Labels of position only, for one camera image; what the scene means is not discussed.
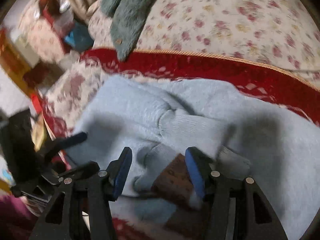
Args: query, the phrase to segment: purple fabric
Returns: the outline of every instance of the purple fabric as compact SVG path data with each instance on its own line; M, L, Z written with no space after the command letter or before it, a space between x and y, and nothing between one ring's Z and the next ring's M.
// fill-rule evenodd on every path
M0 239L28 240L36 223L21 199L12 195L0 196Z

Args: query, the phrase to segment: floral bedspread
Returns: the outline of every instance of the floral bedspread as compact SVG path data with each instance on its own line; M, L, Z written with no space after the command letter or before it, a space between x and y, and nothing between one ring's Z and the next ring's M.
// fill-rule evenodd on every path
M94 47L113 47L112 19L89 23ZM299 0L157 0L137 49L227 55L278 66L320 85L320 32Z

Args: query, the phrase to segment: yellow object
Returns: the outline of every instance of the yellow object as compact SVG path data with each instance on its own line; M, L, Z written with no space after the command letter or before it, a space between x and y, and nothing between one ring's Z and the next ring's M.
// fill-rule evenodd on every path
M0 179L0 190L11 194L10 187L7 183Z
M30 71L31 67L7 39L4 29L0 30L0 65L11 80L28 97L32 93L35 93L35 90L28 87L27 83L23 80L23 75Z
M33 126L31 138L35 145L35 151L39 151L43 142L47 138L46 128L44 125L44 118L42 114L39 116L38 121Z

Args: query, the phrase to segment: blue gripper pad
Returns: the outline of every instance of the blue gripper pad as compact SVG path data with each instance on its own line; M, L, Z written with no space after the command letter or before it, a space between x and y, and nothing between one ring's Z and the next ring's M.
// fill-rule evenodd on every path
M204 179L201 175L200 167L198 167L196 160L194 159L194 157L196 158L197 151L199 150L196 147L189 147L185 152L185 162L196 194L200 198L204 198Z
M109 182L113 186L112 196L115 200L122 194L131 163L132 150L129 147L125 147L119 159L112 161L107 168Z

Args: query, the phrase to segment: pink floral pattern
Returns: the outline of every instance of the pink floral pattern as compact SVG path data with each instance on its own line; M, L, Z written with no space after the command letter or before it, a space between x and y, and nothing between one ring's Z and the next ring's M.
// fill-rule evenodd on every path
M18 28L26 36L28 43L40 58L49 63L59 62L64 51L57 34L44 18L35 19L39 0L31 0L21 14Z
M113 47L111 21L100 10L93 15L94 47ZM299 0L157 0L137 48L234 56L313 82L320 70L320 32Z
M55 126L61 128L55 134L67 136L72 132L83 109L103 84L105 75L102 67L92 60L77 62L50 88L45 96L45 111L48 116L56 116L61 122Z

